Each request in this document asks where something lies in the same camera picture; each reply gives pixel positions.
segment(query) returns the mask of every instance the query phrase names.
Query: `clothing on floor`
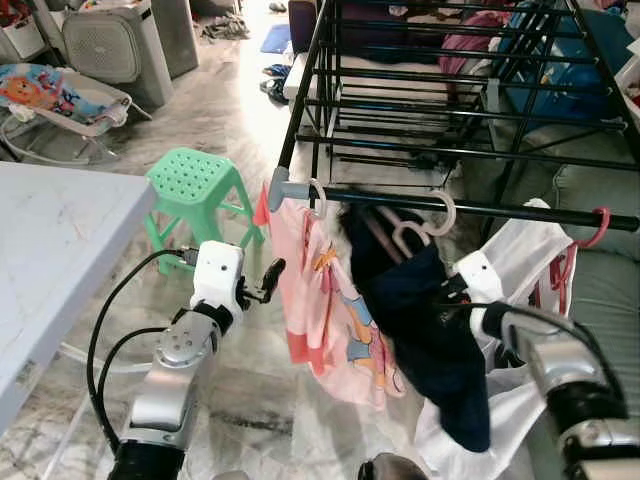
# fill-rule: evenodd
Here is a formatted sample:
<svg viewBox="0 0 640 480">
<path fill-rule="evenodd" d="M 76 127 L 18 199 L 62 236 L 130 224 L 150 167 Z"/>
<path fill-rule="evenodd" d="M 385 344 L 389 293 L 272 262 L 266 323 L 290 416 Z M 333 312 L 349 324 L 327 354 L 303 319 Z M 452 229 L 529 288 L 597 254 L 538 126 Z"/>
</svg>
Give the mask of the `clothing on floor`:
<svg viewBox="0 0 640 480">
<path fill-rule="evenodd" d="M 287 78 L 290 71 L 291 67 L 289 65 L 283 65 L 282 63 L 274 63 L 262 69 L 262 73 L 275 78 Z"/>
<path fill-rule="evenodd" d="M 227 12 L 222 17 L 216 17 L 213 24 L 202 29 L 202 36 L 210 41 L 217 39 L 245 40 L 249 38 L 249 28 L 241 15 Z"/>
<path fill-rule="evenodd" d="M 396 362 L 416 390 L 440 409 L 442 428 L 460 445 L 482 452 L 489 447 L 489 408 L 484 357 L 471 334 L 466 314 L 441 322 L 433 300 L 446 280 L 432 242 L 424 247 L 416 235 L 405 242 L 414 256 L 400 265 L 351 206 L 341 224 L 352 245 L 351 273 L 380 330 L 393 340 Z M 370 215 L 392 227 L 375 209 Z M 412 212 L 396 210 L 402 220 L 422 223 Z"/>
<path fill-rule="evenodd" d="M 269 98 L 274 102 L 287 105 L 289 100 L 284 96 L 284 83 L 286 80 L 286 77 L 270 78 L 269 80 L 260 82 L 260 90 L 269 95 Z"/>
<path fill-rule="evenodd" d="M 275 257 L 287 266 L 279 280 L 287 341 L 294 363 L 309 363 L 333 397 L 383 409 L 402 396 L 402 377 L 386 340 L 344 271 L 322 221 L 286 199 L 277 212 L 263 190 L 254 223 L 269 224 Z"/>
</svg>

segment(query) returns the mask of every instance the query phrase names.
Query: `pink clothing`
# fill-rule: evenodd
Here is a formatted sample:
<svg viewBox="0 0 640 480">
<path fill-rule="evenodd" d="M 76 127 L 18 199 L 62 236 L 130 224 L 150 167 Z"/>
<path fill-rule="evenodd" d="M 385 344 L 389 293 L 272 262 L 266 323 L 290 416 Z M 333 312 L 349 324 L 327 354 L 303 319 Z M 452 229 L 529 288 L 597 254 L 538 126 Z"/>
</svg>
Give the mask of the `pink clothing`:
<svg viewBox="0 0 640 480">
<path fill-rule="evenodd" d="M 273 254 L 287 266 L 278 282 L 294 363 L 309 363 L 339 400 L 382 409 L 404 385 L 384 338 L 340 265 L 322 222 L 285 199 L 269 213 L 263 191 L 254 222 L 268 222 Z"/>
<path fill-rule="evenodd" d="M 621 0 L 594 0 L 594 1 L 595 1 L 595 4 L 603 10 L 606 10 L 607 8 L 617 3 L 621 3 L 623 6 L 626 3 Z"/>
<path fill-rule="evenodd" d="M 484 10 L 466 20 L 463 25 L 500 27 L 509 21 L 510 16 L 510 12 Z M 490 41 L 491 35 L 447 35 L 444 38 L 444 42 L 442 42 L 442 48 L 447 50 L 487 51 Z M 466 57 L 442 56 L 438 59 L 438 64 L 442 69 L 442 73 L 457 74 L 467 60 L 468 58 Z"/>
</svg>

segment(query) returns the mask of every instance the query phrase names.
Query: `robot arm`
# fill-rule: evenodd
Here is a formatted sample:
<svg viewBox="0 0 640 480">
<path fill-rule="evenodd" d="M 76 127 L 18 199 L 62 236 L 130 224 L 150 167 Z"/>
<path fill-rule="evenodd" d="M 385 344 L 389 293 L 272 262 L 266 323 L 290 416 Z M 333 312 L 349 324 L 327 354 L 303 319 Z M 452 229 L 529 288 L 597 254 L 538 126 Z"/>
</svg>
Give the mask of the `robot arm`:
<svg viewBox="0 0 640 480">
<path fill-rule="evenodd" d="M 270 300 L 285 267 L 284 260 L 274 262 L 261 290 L 251 293 L 241 275 L 240 248 L 211 241 L 201 245 L 197 262 L 195 251 L 191 253 L 196 263 L 191 309 L 181 311 L 161 335 L 120 437 L 109 480 L 177 478 L 221 338 L 241 320 L 249 298 Z"/>
<path fill-rule="evenodd" d="M 567 333 L 573 329 L 569 319 L 494 303 L 484 311 L 481 328 L 529 364 L 555 424 L 568 478 L 637 478 L 638 426 L 628 419 L 624 399 L 602 360 Z"/>
</svg>

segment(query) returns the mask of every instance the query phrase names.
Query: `rack bar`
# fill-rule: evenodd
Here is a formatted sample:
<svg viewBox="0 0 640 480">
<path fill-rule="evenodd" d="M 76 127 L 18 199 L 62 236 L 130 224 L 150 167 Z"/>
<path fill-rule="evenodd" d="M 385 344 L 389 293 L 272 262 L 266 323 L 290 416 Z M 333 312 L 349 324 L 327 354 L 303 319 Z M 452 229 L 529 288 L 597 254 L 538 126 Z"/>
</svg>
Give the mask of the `rack bar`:
<svg viewBox="0 0 640 480">
<path fill-rule="evenodd" d="M 505 160 L 533 160 L 551 163 L 568 163 L 572 165 L 583 165 L 585 167 L 595 168 L 615 168 L 618 170 L 626 170 L 630 172 L 637 172 L 638 166 L 633 163 L 619 163 L 619 162 L 607 162 L 604 160 L 593 160 L 589 158 L 573 158 L 573 157 L 558 157 L 551 155 L 532 155 L 530 153 L 511 153 L 500 151 L 485 151 L 485 150 L 467 150 L 463 148 L 443 148 L 434 147 L 431 145 L 408 145 L 404 143 L 394 142 L 382 142 L 373 140 L 356 140 L 348 138 L 335 138 L 335 137 L 317 137 L 313 135 L 296 135 L 296 139 L 301 142 L 310 143 L 324 143 L 331 145 L 338 145 L 342 147 L 356 147 L 356 148 L 377 148 L 380 150 L 393 150 L 398 152 L 433 152 L 442 153 L 445 155 L 456 155 L 459 157 L 471 157 L 471 158 L 502 158 Z"/>
<path fill-rule="evenodd" d="M 523 153 L 537 152 L 539 150 L 544 150 L 545 148 L 553 147 L 555 145 L 560 145 L 566 142 L 572 142 L 574 140 L 579 140 L 580 138 L 585 138 L 590 135 L 594 135 L 599 131 L 600 131 L 599 129 L 594 128 L 593 130 L 587 130 L 586 132 L 576 133 L 575 135 L 569 135 L 568 137 L 560 138 L 559 140 L 554 140 L 553 142 L 538 145 L 536 147 L 531 147 L 526 150 L 522 150 L 522 152 Z"/>
<path fill-rule="evenodd" d="M 540 13 L 540 5 L 537 3 L 532 4 L 530 12 L 522 15 L 520 24 L 513 28 L 524 28 L 529 30 L 531 35 L 511 35 L 511 41 L 507 45 L 507 53 L 524 52 L 526 54 L 532 53 L 535 46 L 538 44 L 542 36 L 538 33 L 538 29 L 541 27 L 541 22 L 544 22 L 545 18 L 558 18 L 558 17 L 545 17 Z M 505 74 L 506 69 L 513 69 L 520 64 L 521 61 L 513 61 L 511 59 L 498 60 L 494 63 L 491 76 L 500 78 L 500 80 L 508 82 L 511 81 L 512 76 Z"/>
<path fill-rule="evenodd" d="M 320 42 L 323 48 L 333 48 L 335 44 L 329 42 Z M 345 53 L 357 53 L 361 50 L 370 50 L 373 52 L 398 52 L 413 54 L 426 57 L 463 57 L 477 59 L 503 59 L 513 58 L 519 60 L 531 60 L 536 62 L 553 62 L 553 63 L 573 63 L 580 65 L 595 65 L 597 60 L 589 57 L 562 57 L 558 55 L 526 55 L 506 52 L 485 52 L 482 50 L 451 50 L 447 48 L 432 47 L 410 47 L 396 45 L 363 45 L 363 46 L 343 46 L 342 51 Z"/>
<path fill-rule="evenodd" d="M 342 88 L 362 88 L 362 89 L 371 89 L 371 90 L 389 90 L 389 91 L 401 91 L 401 92 L 417 92 L 417 93 L 449 93 L 446 89 L 437 89 L 437 88 L 412 88 L 412 87 L 394 87 L 391 85 L 358 85 L 357 83 L 344 83 L 342 84 Z"/>
<path fill-rule="evenodd" d="M 337 0 L 337 3 L 344 3 L 344 0 Z M 348 3 L 366 3 L 368 5 L 397 5 L 400 7 L 429 7 L 429 8 L 455 8 L 458 10 L 491 10 L 495 12 L 530 12 L 531 7 L 506 7 L 502 5 L 485 5 L 482 3 L 452 3 L 452 2 L 429 2 L 411 0 L 348 0 Z M 565 9 L 544 8 L 544 13 L 549 15 L 569 16 L 571 13 Z"/>
<path fill-rule="evenodd" d="M 436 121 L 425 119 L 412 119 L 395 117 L 392 115 L 368 115 L 366 113 L 359 112 L 345 112 L 340 114 L 340 119 L 348 122 L 368 122 L 368 123 L 386 123 L 387 121 L 393 122 L 396 125 L 411 125 L 414 127 L 437 127 L 448 128 L 451 126 L 460 126 L 462 123 L 453 123 L 448 121 Z"/>
<path fill-rule="evenodd" d="M 438 198 L 418 195 L 399 195 L 354 189 L 335 188 L 331 185 L 324 187 L 327 200 L 336 202 L 364 203 L 369 205 L 387 205 L 397 208 L 415 208 L 419 210 L 434 210 L 446 212 L 447 207 Z M 315 189 L 309 189 L 309 196 L 318 198 Z M 599 227 L 602 215 L 575 210 L 559 210 L 514 205 L 494 205 L 470 200 L 456 200 L 458 213 L 482 215 L 502 218 L 519 218 L 539 222 L 553 222 L 561 224 L 581 225 L 585 227 Z M 612 215 L 609 228 L 635 232 L 640 228 L 640 219 L 623 215 Z"/>
<path fill-rule="evenodd" d="M 371 165 L 387 165 L 390 167 L 408 167 L 410 165 L 407 159 L 402 158 L 384 158 L 376 155 L 357 155 L 355 153 L 335 152 L 336 158 L 340 162 L 346 163 L 365 163 Z"/>
<path fill-rule="evenodd" d="M 458 85 L 480 85 L 486 86 L 489 83 L 488 77 L 476 77 L 474 75 L 451 75 L 446 73 L 430 73 L 430 72 L 409 72 L 406 70 L 374 70 L 370 68 L 340 68 L 338 70 L 325 70 L 322 68 L 314 68 L 314 74 L 319 75 L 339 75 L 342 77 L 353 78 L 376 78 L 380 80 L 406 80 L 412 82 L 427 83 L 452 83 Z M 522 88 L 548 90 L 552 92 L 579 93 L 585 95 L 603 95 L 611 94 L 612 89 L 599 88 L 581 88 L 569 85 L 550 85 L 550 84 L 534 84 L 520 82 L 500 82 L 500 86 L 504 88 Z"/>
<path fill-rule="evenodd" d="M 371 100 L 369 95 L 362 94 L 352 94 L 352 93 L 343 93 L 340 97 L 341 100 Z M 464 107 L 472 107 L 473 104 L 469 102 L 456 102 L 454 100 L 440 100 L 437 98 L 407 98 L 407 97 L 382 97 L 383 100 L 389 100 L 392 102 L 415 102 L 418 105 L 456 105 L 456 106 L 464 106 Z"/>
<path fill-rule="evenodd" d="M 353 186 L 353 187 L 407 187 L 407 188 L 425 188 L 425 187 L 432 187 L 432 188 L 440 188 L 441 184 L 438 185 L 427 185 L 425 183 L 423 184 L 402 184 L 402 185 L 398 185 L 397 183 L 360 183 L 360 182 L 331 182 L 331 185 L 348 185 L 348 186 Z"/>
<path fill-rule="evenodd" d="M 333 4 L 332 0 L 325 0 L 322 2 L 320 11 L 318 12 L 318 20 L 316 26 L 313 29 L 313 35 L 311 37 L 311 44 L 309 45 L 309 52 L 307 54 L 307 61 L 310 62 L 307 68 L 302 72 L 302 78 L 300 79 L 300 88 L 296 94 L 296 100 L 293 105 L 293 111 L 291 112 L 291 120 L 287 126 L 287 133 L 285 134 L 284 141 L 282 143 L 282 150 L 280 150 L 280 158 L 278 159 L 278 165 L 281 167 L 289 168 L 291 165 L 291 156 L 293 155 L 293 149 L 296 145 L 296 132 L 300 128 L 300 121 L 304 113 L 304 99 L 309 91 L 309 85 L 311 85 L 311 79 L 313 78 L 313 69 L 309 68 L 311 65 L 315 65 L 320 51 L 320 37 L 327 18 L 327 5 Z"/>
<path fill-rule="evenodd" d="M 342 18 L 342 2 L 333 0 L 333 14 L 334 14 L 334 18 Z M 337 45 L 336 48 L 334 49 L 336 53 L 335 70 L 339 72 L 340 69 L 342 69 L 342 51 L 341 51 L 342 28 L 340 28 L 340 25 L 336 23 L 332 23 L 332 27 L 333 27 L 333 36 L 329 40 L 334 41 Z M 335 81 L 336 81 L 336 85 L 340 85 L 342 83 L 342 78 L 340 77 L 340 74 L 335 76 Z M 340 110 L 336 109 L 335 112 L 336 112 L 336 122 L 338 122 L 338 117 L 340 116 Z"/>
<path fill-rule="evenodd" d="M 583 32 L 589 32 L 590 30 L 587 25 L 587 20 L 584 18 L 584 15 L 582 14 L 582 10 L 578 6 L 578 2 L 576 0 L 564 0 L 564 4 L 571 11 L 571 14 L 575 19 L 575 22 L 578 28 Z M 596 44 L 595 40 L 591 35 L 585 36 L 584 43 L 587 45 L 590 51 L 596 52 L 598 56 L 601 56 L 599 55 L 600 49 L 598 48 L 598 45 Z M 616 85 L 616 80 L 613 75 L 613 72 L 611 71 L 611 69 L 609 68 L 609 65 L 607 65 L 606 62 L 598 62 L 598 64 L 596 64 L 596 69 L 602 76 L 602 79 L 608 85 Z M 629 151 L 631 152 L 631 155 L 633 155 L 634 159 L 636 160 L 636 163 L 640 165 L 640 132 L 638 132 L 638 129 L 635 127 L 633 117 L 631 116 L 631 113 L 627 108 L 627 104 L 624 101 L 624 98 L 622 96 L 622 92 L 620 92 L 620 89 L 614 88 L 611 93 L 613 95 L 613 102 L 616 105 L 620 115 L 622 116 L 622 119 L 628 125 L 631 126 L 631 128 L 625 129 L 623 133 L 627 142 L 629 143 Z"/>
<path fill-rule="evenodd" d="M 540 10 L 527 10 L 527 12 L 540 12 Z M 526 28 L 513 27 L 481 27 L 478 25 L 446 25 L 442 23 L 407 23 L 392 20 L 331 20 L 332 23 L 342 28 L 351 30 L 399 30 L 442 32 L 455 35 L 491 35 L 493 37 L 510 37 L 514 34 L 521 36 L 549 35 L 553 38 L 583 39 L 584 34 L 579 32 L 545 32 L 541 30 L 527 30 Z"/>
<path fill-rule="evenodd" d="M 629 125 L 618 121 L 602 121 L 602 120 L 584 120 L 580 118 L 568 117 L 546 117 L 543 115 L 524 115 L 521 113 L 494 113 L 474 110 L 458 110 L 454 108 L 439 108 L 433 106 L 412 105 L 400 102 L 380 102 L 375 101 L 376 97 L 370 97 L 371 101 L 355 101 L 340 100 L 323 102 L 308 98 L 305 100 L 306 105 L 318 107 L 330 106 L 333 108 L 353 108 L 356 110 L 382 110 L 385 112 L 404 112 L 404 113 L 424 113 L 432 115 L 452 115 L 458 117 L 477 117 L 485 119 L 502 119 L 502 120 L 530 120 L 532 122 L 559 124 L 559 125 L 580 125 L 584 127 L 601 128 L 603 130 L 625 130 Z"/>
<path fill-rule="evenodd" d="M 447 136 L 443 132 L 432 132 L 432 131 L 424 131 L 424 130 L 398 130 L 394 128 L 376 128 L 376 127 L 361 127 L 348 125 L 343 127 L 336 127 L 334 129 L 335 132 L 338 133 L 355 133 L 361 135 L 384 135 L 391 137 L 408 137 L 408 138 L 423 138 L 429 139 L 433 138 L 438 140 L 438 142 L 447 142 L 447 143 L 455 143 L 460 142 L 459 138 L 454 138 L 451 136 Z M 491 140 L 487 139 L 486 141 L 481 140 L 466 140 L 463 141 L 467 145 L 475 144 L 475 145 L 492 145 Z"/>
<path fill-rule="evenodd" d="M 554 25 L 554 29 L 555 29 L 560 23 L 560 18 L 549 17 L 548 21 Z M 552 45 L 553 45 L 553 39 L 550 36 L 548 36 L 544 41 L 544 46 L 543 46 L 544 55 L 547 55 L 549 51 L 551 51 Z M 536 66 L 536 73 L 534 77 L 536 83 L 540 83 L 540 81 L 542 80 L 545 67 L 546 67 L 546 64 L 543 62 L 538 63 L 538 65 Z M 516 133 L 513 136 L 513 139 L 511 141 L 511 147 L 509 148 L 509 151 L 511 153 L 517 153 L 520 150 L 520 143 L 522 142 L 522 139 L 526 132 L 527 124 L 529 123 L 529 117 L 531 115 L 531 111 L 533 110 L 533 105 L 535 104 L 537 96 L 538 96 L 538 90 L 530 90 L 529 93 L 527 94 L 527 100 L 525 101 L 524 109 L 522 112 L 525 118 L 523 118 L 519 122 Z M 497 203 L 497 204 L 502 203 L 502 197 L 504 196 L 504 191 L 507 189 L 507 185 L 509 184 L 509 180 L 511 179 L 511 173 L 513 172 L 514 166 L 515 166 L 515 160 L 510 160 L 502 169 L 502 173 L 500 174 L 500 176 L 496 181 L 496 191 L 493 197 L 494 203 Z M 488 218 L 487 221 L 485 222 L 484 227 L 482 229 L 482 238 L 489 238 L 489 232 L 491 230 L 491 226 L 493 225 L 493 220 L 494 220 L 493 218 Z"/>
</svg>

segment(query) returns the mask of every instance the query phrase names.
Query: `green plastic stool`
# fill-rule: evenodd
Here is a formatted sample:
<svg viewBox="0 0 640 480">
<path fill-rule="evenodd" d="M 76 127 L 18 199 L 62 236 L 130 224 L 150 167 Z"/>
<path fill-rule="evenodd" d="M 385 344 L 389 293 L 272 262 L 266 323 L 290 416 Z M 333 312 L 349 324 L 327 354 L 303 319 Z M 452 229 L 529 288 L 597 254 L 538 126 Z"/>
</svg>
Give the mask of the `green plastic stool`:
<svg viewBox="0 0 640 480">
<path fill-rule="evenodd" d="M 171 217 L 162 231 L 151 214 L 145 218 L 145 227 L 156 252 L 167 248 L 167 238 L 181 220 L 187 222 L 198 245 L 207 240 L 223 241 L 215 218 L 217 208 L 247 216 L 249 228 L 240 242 L 242 248 L 252 238 L 258 243 L 264 241 L 262 232 L 253 224 L 249 196 L 231 160 L 190 148 L 176 148 L 162 157 L 146 176 L 158 194 L 154 211 Z M 234 187 L 241 206 L 224 201 Z M 165 275 L 169 273 L 170 265 L 192 269 L 169 255 L 159 260 L 160 273 Z"/>
</svg>

